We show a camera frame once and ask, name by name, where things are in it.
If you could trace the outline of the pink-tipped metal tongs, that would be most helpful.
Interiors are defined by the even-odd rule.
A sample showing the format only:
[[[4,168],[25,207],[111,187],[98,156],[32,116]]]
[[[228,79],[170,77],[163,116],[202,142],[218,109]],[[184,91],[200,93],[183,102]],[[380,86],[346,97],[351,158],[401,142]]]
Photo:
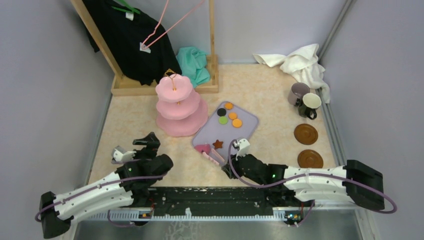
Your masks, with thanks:
[[[211,149],[209,152],[202,150],[201,155],[220,168],[228,163],[228,160],[225,160],[215,149]]]

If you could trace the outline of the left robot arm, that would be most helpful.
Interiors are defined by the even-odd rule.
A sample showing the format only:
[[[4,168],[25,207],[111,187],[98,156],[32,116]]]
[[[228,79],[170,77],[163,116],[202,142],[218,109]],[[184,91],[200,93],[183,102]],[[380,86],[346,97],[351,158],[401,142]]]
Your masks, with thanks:
[[[161,142],[154,132],[132,144],[142,149],[125,152],[116,146],[112,162],[120,166],[100,180],[70,192],[47,191],[41,195],[35,220],[41,223],[44,239],[58,237],[72,225],[105,211],[153,206],[149,188],[163,179],[173,161],[166,154],[158,154]]]

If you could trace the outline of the brown star cookie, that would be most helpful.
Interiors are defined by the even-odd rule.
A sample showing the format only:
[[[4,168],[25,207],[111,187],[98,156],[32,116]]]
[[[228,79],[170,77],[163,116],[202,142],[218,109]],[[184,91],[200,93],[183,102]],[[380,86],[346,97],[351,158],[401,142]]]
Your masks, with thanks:
[[[212,145],[213,145],[213,147],[214,147],[214,149],[215,150],[217,150],[217,149],[222,149],[223,148],[223,141],[220,141],[220,140],[216,140]]]

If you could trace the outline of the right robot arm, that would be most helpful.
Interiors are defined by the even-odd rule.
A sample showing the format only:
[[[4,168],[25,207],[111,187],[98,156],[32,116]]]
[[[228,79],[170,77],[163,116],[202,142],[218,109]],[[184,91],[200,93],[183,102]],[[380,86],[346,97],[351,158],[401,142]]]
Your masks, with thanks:
[[[222,166],[231,179],[253,181],[255,188],[282,191],[287,206],[299,201],[331,200],[350,202],[372,211],[385,209],[383,174],[350,159],[334,168],[301,168],[284,164],[265,164],[252,154],[231,156]]]

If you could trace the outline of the pink cake slice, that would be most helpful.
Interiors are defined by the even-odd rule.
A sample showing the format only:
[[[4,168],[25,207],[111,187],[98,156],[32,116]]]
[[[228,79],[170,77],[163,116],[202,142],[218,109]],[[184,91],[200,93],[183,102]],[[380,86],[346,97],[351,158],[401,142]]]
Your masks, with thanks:
[[[211,152],[211,146],[208,143],[198,144],[194,147],[194,149],[204,156],[209,156]]]

